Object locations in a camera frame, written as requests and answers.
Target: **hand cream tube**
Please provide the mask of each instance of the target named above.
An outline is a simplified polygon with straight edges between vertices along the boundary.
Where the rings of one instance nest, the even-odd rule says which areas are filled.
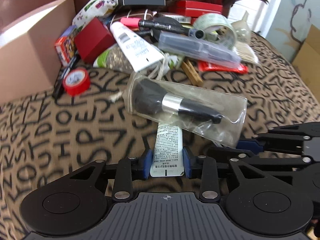
[[[110,31],[135,72],[164,58],[159,51],[122,23],[113,23]]]

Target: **makeup brush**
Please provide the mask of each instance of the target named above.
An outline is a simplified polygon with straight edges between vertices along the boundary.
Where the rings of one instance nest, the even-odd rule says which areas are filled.
[[[157,83],[143,79],[132,91],[132,104],[141,114],[153,115],[160,112],[187,115],[200,122],[218,124],[223,115],[218,111],[196,101],[168,93]]]

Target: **clear plastic case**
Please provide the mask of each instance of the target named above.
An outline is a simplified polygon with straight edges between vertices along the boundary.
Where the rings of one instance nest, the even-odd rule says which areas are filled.
[[[209,140],[235,147],[247,110],[244,97],[132,73],[123,93],[129,114],[179,126]]]
[[[221,45],[175,33],[162,32],[158,48],[231,68],[237,68],[241,62],[236,53]]]

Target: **wooden stick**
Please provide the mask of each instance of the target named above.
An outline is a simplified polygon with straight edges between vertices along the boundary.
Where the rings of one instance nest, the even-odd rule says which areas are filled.
[[[184,71],[184,73],[187,75],[189,78],[191,84],[196,87],[201,87],[203,84],[202,78],[198,75],[196,72],[195,68],[191,64],[189,60],[186,62],[182,62],[181,68]]]

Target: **red packet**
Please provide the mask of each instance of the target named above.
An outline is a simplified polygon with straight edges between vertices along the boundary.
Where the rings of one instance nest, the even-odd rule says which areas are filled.
[[[205,71],[227,71],[227,72],[235,72],[238,74],[247,74],[248,73],[248,67],[244,66],[242,64],[239,64],[237,68],[230,68],[230,67],[224,67],[221,65],[213,64],[204,62],[201,60],[198,60],[198,68],[199,71],[205,72]]]

